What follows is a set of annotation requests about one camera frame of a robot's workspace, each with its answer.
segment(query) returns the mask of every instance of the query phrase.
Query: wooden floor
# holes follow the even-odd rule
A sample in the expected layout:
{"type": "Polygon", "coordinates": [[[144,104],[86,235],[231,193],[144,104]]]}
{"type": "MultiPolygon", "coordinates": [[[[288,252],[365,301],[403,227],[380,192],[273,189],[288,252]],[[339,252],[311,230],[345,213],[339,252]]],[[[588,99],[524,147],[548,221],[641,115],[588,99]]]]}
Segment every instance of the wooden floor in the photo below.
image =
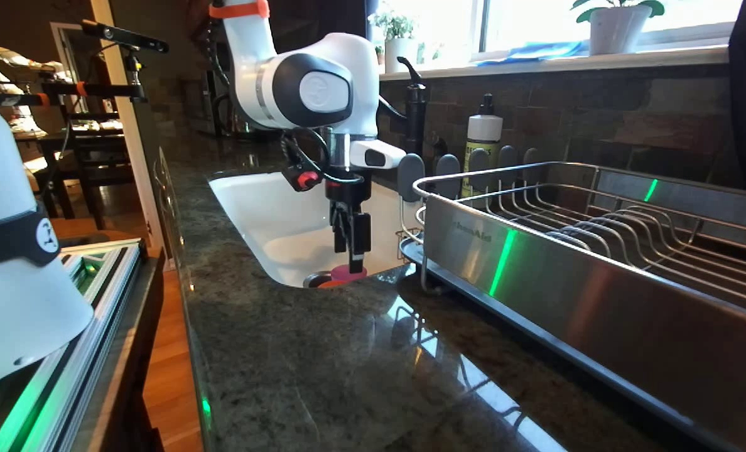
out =
{"type": "Polygon", "coordinates": [[[165,449],[195,452],[204,447],[195,412],[187,314],[182,306],[177,270],[165,270],[164,285],[165,301],[153,340],[144,403],[148,408],[150,425],[160,429],[165,449]]]}
{"type": "MultiPolygon", "coordinates": [[[[65,242],[106,242],[144,235],[144,216],[134,192],[106,196],[106,230],[95,230],[86,216],[81,196],[72,196],[79,219],[55,219],[52,230],[65,242]]],[[[144,403],[150,425],[160,432],[164,447],[171,452],[198,452],[202,427],[195,410],[195,389],[189,354],[187,316],[182,306],[182,286],[177,270],[164,270],[164,312],[153,341],[150,368],[145,376],[144,403]]]]}

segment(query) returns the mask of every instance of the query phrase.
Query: dark granite countertop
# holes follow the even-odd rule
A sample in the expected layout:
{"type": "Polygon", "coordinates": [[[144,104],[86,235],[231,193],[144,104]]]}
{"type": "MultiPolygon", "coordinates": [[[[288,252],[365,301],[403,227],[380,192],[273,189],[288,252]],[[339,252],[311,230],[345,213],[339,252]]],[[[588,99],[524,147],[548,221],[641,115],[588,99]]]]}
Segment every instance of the dark granite countertop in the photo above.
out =
{"type": "Polygon", "coordinates": [[[522,449],[511,425],[529,423],[568,449],[686,444],[408,263],[332,292],[271,281],[209,179],[278,168],[273,140],[177,137],[164,159],[209,449],[522,449]]]}

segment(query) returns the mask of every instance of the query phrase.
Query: white pot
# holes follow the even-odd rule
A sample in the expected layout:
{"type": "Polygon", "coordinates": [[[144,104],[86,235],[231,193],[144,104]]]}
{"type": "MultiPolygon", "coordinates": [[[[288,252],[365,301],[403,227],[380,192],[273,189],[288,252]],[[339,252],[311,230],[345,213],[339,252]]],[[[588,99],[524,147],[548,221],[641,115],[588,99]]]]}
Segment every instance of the white pot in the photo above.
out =
{"type": "Polygon", "coordinates": [[[396,56],[414,61],[414,41],[388,41],[381,49],[381,69],[384,74],[404,74],[408,69],[399,66],[396,56]]]}
{"type": "Polygon", "coordinates": [[[597,9],[590,19],[590,56],[631,54],[651,9],[597,9]]]}

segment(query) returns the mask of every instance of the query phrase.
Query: stainless steel dish rack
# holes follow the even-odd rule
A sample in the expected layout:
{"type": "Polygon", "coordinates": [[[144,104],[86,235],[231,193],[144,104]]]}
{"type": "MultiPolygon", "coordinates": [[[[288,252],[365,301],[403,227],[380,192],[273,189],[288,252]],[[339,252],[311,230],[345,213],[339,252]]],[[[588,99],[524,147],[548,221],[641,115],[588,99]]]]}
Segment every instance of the stainless steel dish rack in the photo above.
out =
{"type": "Polygon", "coordinates": [[[689,435],[746,449],[746,192],[571,160],[414,192],[404,253],[425,272],[689,435]]]}

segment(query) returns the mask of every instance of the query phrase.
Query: soap dispenser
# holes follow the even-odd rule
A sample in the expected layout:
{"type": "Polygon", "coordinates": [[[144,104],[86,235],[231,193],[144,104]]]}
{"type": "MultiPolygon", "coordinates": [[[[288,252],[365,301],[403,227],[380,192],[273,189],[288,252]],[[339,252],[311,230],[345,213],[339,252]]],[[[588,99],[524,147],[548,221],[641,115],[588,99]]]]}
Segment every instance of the soap dispenser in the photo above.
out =
{"type": "Polygon", "coordinates": [[[494,115],[494,96],[484,93],[477,114],[467,122],[467,148],[465,148],[465,172],[469,172],[469,153],[487,153],[487,163],[494,163],[494,153],[503,139],[503,119],[494,115]]]}

